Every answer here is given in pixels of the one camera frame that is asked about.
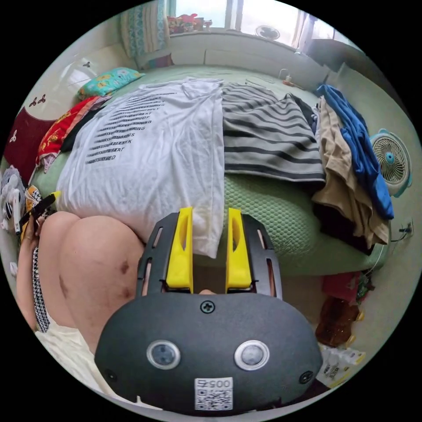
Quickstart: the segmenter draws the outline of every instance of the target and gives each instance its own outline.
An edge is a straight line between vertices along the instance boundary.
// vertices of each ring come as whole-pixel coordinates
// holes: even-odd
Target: bed
[[[147,71],[143,78],[116,91],[109,102],[133,91],[140,84],[179,80],[187,76],[257,84],[270,89],[278,98],[292,92],[310,106],[317,101],[310,92],[287,87],[280,80],[257,72],[215,66],[170,66]],[[55,191],[69,154],[60,154],[47,173],[41,169],[35,172],[32,183],[43,196]],[[320,222],[312,212],[309,196],[288,182],[249,175],[225,175],[226,212],[229,207],[240,208],[266,226],[283,276],[320,276],[372,269],[382,266],[388,254],[388,246],[377,244],[372,254],[367,256],[340,240],[320,233]],[[196,255],[194,262],[201,266],[224,266],[225,234],[224,229],[216,259]]]

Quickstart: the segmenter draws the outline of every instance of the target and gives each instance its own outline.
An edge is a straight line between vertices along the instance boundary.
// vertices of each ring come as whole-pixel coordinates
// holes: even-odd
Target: stuffed toy
[[[10,166],[1,178],[0,208],[2,212],[1,228],[15,233],[15,220],[18,221],[25,211],[25,187],[19,171]],[[14,209],[13,199],[17,199]]]

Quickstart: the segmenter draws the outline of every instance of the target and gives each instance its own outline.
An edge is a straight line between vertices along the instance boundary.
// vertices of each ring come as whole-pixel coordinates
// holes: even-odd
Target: blue shirt
[[[372,149],[364,118],[344,98],[343,94],[330,85],[317,89],[327,104],[343,122],[341,133],[352,153],[352,165],[359,184],[365,189],[381,218],[394,218],[393,203],[388,188],[381,175],[379,162]]]

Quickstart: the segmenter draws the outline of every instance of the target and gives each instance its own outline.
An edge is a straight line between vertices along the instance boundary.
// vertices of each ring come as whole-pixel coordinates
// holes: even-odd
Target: windowsill
[[[284,44],[284,43],[279,43],[279,42],[273,41],[273,40],[268,40],[266,38],[263,38],[263,37],[257,36],[257,35],[245,34],[245,33],[242,33],[242,32],[238,32],[234,29],[211,28],[210,31],[198,31],[198,32],[186,32],[186,33],[183,33],[183,34],[172,34],[172,35],[170,35],[170,38],[177,38],[177,37],[180,37],[180,36],[194,36],[194,35],[205,35],[206,36],[206,35],[215,35],[215,34],[241,36],[241,37],[244,37],[244,38],[261,40],[261,41],[265,41],[267,43],[278,45],[282,48],[286,48],[287,50],[296,52],[296,49],[291,47],[290,45],[287,45],[287,44]]]

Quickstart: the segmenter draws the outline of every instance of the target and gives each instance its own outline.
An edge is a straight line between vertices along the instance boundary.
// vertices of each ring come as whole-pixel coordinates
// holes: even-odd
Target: person's leg
[[[111,315],[135,297],[142,242],[110,217],[76,221],[63,239],[60,287],[92,353]]]
[[[56,212],[43,223],[38,245],[38,275],[45,307],[59,325],[76,328],[59,282],[59,258],[64,238],[79,220],[74,214]]]

